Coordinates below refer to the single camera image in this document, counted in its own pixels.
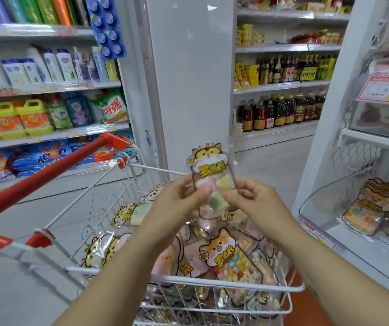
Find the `person's left hand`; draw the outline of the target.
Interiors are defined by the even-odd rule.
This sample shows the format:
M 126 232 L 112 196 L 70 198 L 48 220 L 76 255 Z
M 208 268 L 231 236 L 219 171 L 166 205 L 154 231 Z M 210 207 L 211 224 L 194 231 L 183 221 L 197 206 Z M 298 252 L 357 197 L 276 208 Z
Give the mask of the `person's left hand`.
M 172 243 L 181 227 L 194 219 L 193 213 L 203 205 L 191 204 L 193 192 L 191 175 L 180 177 L 165 186 L 138 228 L 137 233 L 144 243 L 160 252 Z

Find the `clear marshmallow candy packet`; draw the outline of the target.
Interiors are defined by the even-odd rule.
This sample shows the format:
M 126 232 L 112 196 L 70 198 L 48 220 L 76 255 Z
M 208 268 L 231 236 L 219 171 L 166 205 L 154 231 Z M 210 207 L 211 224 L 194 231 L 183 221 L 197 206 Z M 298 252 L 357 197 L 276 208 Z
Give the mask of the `clear marshmallow candy packet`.
M 206 143 L 193 148 L 186 162 L 192 172 L 194 190 L 211 187 L 208 200 L 199 207 L 201 218 L 217 219 L 235 209 L 223 197 L 223 192 L 236 192 L 237 183 L 230 157 L 220 143 Z

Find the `person's right forearm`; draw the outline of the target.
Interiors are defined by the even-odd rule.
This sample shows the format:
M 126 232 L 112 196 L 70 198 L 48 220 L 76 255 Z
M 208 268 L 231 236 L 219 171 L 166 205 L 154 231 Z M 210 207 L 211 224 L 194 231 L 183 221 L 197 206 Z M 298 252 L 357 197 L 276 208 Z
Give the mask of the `person's right forearm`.
M 389 326 L 387 289 L 296 223 L 273 233 L 320 306 L 298 302 L 292 326 Z

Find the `person's left forearm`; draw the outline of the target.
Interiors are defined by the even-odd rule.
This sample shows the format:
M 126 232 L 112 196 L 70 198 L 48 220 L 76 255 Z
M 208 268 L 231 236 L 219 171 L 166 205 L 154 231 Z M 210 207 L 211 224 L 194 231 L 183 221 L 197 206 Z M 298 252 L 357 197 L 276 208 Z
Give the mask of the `person's left forearm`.
M 173 237 L 137 230 L 51 326 L 132 326 L 154 263 Z

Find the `pile of cartoon candy packets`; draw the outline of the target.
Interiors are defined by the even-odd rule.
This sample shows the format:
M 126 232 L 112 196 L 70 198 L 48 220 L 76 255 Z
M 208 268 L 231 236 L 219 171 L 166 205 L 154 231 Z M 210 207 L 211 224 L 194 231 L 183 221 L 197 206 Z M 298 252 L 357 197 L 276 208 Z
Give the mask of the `pile of cartoon candy packets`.
M 121 184 L 81 231 L 78 266 L 101 270 L 134 234 L 165 182 Z M 196 215 L 152 269 L 133 326 L 284 326 L 281 256 L 240 210 Z

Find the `row of large dark sauce bottles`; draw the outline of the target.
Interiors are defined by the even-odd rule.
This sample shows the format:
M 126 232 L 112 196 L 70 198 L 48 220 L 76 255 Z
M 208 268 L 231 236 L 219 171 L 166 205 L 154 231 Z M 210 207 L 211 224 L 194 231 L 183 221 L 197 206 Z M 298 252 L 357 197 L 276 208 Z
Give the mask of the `row of large dark sauce bottles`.
M 318 121 L 326 96 L 327 90 L 320 89 L 242 99 L 233 108 L 231 125 L 237 132 L 251 132 Z

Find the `white display rack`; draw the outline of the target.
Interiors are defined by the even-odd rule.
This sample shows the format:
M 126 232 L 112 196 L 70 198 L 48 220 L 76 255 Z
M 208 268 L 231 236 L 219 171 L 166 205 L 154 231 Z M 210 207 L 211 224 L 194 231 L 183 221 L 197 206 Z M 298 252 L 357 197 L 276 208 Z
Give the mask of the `white display rack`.
M 389 72 L 365 72 L 370 48 L 387 15 L 389 0 L 355 1 L 293 207 L 299 223 L 305 220 L 299 209 L 323 185 L 366 168 L 389 176 L 389 137 L 348 127 L 352 108 L 359 102 L 356 98 L 369 76 L 389 76 Z M 389 290 L 389 255 L 359 257 L 338 244 L 333 252 Z

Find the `green washing powder bag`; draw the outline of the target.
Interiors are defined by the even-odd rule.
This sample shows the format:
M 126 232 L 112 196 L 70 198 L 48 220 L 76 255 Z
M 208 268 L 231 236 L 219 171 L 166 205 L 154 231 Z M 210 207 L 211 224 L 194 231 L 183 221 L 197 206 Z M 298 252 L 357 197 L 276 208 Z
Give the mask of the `green washing powder bag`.
M 90 98 L 89 103 L 101 124 L 130 122 L 124 95 L 118 88 L 103 89 L 93 98 Z

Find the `row of small sauce bottles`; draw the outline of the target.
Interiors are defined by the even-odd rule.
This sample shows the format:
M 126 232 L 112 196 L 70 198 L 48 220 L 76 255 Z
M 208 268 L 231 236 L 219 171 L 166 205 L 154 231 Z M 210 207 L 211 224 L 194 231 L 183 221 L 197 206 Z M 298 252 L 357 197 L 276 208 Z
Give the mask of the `row of small sauce bottles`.
M 277 55 L 257 61 L 260 85 L 326 81 L 332 78 L 338 54 Z

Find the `blue detergent refill pouch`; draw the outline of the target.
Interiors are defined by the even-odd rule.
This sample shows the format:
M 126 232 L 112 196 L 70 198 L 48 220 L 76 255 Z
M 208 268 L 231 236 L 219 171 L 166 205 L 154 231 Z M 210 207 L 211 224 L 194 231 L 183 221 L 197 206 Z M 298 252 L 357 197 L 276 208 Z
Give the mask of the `blue detergent refill pouch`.
M 83 95 L 69 96 L 64 100 L 68 115 L 74 128 L 85 127 L 94 123 L 88 99 Z

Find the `stack of yellow tubs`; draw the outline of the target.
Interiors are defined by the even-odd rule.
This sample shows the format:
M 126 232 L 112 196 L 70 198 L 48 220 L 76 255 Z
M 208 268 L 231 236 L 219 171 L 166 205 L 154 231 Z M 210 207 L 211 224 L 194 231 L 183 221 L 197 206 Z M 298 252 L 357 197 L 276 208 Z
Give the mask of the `stack of yellow tubs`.
M 237 47 L 263 46 L 265 41 L 265 32 L 256 29 L 253 24 L 245 23 L 236 27 Z

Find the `stack of blue washing powder bags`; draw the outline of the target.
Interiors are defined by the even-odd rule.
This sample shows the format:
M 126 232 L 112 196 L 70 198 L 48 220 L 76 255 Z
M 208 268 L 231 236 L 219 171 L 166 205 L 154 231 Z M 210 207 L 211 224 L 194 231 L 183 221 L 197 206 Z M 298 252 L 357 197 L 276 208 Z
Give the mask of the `stack of blue washing powder bags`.
M 75 169 L 90 163 L 108 164 L 111 160 L 117 160 L 120 157 L 136 157 L 137 152 L 133 146 L 134 139 L 132 133 L 128 131 L 118 131 L 115 132 L 115 135 L 126 140 L 131 145 L 121 151 L 110 146 L 102 147 L 93 154 L 85 157 L 70 169 Z M 17 178 L 33 175 L 37 171 L 44 169 L 56 161 L 76 152 L 87 144 L 94 142 L 98 137 L 99 135 L 95 134 L 34 143 L 28 146 L 19 146 L 10 152 L 7 161 L 7 169 L 12 171 Z

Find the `row of red packets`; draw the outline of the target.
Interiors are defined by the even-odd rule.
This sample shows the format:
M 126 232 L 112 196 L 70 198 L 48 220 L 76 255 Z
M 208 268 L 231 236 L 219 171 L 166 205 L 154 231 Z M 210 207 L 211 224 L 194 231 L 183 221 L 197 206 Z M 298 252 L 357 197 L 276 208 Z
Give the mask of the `row of red packets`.
M 334 32 L 327 29 L 320 31 L 306 32 L 291 37 L 288 42 L 291 44 L 307 45 L 340 45 L 343 42 L 345 32 Z

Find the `red and yellow price sign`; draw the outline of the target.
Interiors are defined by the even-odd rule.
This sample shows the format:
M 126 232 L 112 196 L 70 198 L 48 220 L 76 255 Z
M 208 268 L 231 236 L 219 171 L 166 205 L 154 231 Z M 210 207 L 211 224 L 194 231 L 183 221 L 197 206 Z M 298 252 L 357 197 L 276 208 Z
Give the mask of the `red and yellow price sign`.
M 369 76 L 356 101 L 389 105 L 389 76 Z

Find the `row of white shampoo bottles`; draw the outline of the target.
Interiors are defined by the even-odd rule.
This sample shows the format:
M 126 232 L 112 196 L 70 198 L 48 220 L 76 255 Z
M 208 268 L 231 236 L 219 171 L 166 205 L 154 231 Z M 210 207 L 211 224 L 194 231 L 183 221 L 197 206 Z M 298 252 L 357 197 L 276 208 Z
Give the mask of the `row of white shampoo bottles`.
M 0 57 L 0 89 L 31 85 L 119 83 L 114 61 L 105 61 L 98 47 L 81 50 L 29 47 L 18 55 Z

